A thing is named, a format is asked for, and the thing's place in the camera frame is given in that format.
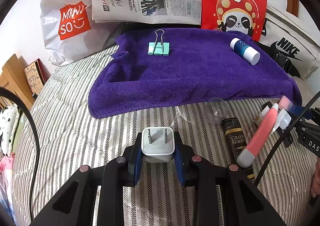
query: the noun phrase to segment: cartoon panda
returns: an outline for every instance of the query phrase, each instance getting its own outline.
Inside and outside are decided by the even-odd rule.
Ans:
[[[237,30],[253,36],[257,10],[250,0],[218,0],[217,16],[222,31]]]

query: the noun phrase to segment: red paper bag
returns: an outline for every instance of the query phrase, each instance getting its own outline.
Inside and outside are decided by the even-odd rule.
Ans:
[[[267,0],[202,0],[203,29],[237,30],[259,41]]]

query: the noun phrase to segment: metal screw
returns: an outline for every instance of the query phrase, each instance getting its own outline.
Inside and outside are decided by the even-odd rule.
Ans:
[[[232,164],[232,165],[229,165],[229,169],[230,169],[231,171],[238,171],[238,166]]]
[[[201,161],[201,157],[200,156],[193,156],[192,157],[192,160],[194,161],[194,162],[200,162]]]
[[[117,157],[116,161],[117,163],[123,163],[125,162],[125,157]]]
[[[79,168],[80,172],[87,172],[89,170],[89,166],[88,165],[82,165],[80,168]]]

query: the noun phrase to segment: mattress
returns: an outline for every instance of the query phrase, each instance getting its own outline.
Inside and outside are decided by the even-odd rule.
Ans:
[[[205,103],[93,118],[88,111],[90,88],[116,50],[117,46],[112,46],[57,68],[31,109],[40,141],[40,162],[32,197],[34,215],[81,165],[105,165],[120,156],[134,143],[137,133],[149,126],[170,126],[179,131],[183,143],[212,164],[226,167],[231,163],[221,126],[212,125],[204,118]],[[268,100],[274,103],[279,99],[228,101],[247,140],[256,131],[254,117]],[[279,147],[259,184],[259,190],[287,225],[298,225],[300,221],[316,164],[315,155],[298,144],[297,134],[293,134],[292,146],[287,149],[283,145]],[[253,164],[255,176],[277,138],[276,133],[270,136],[260,151]],[[27,121],[13,170],[13,202],[18,225],[29,224],[28,198],[35,151],[34,137]],[[193,191],[193,188],[180,186],[173,161],[149,164],[144,160],[138,185],[124,187],[125,225],[191,225]],[[94,224],[99,193],[98,189]]]

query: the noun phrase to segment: pillow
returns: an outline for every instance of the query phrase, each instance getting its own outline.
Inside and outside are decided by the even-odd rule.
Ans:
[[[16,116],[18,107],[16,104],[9,106],[0,114],[0,139],[1,150],[4,155],[10,157],[12,149],[11,133],[15,131],[14,125],[17,125]]]

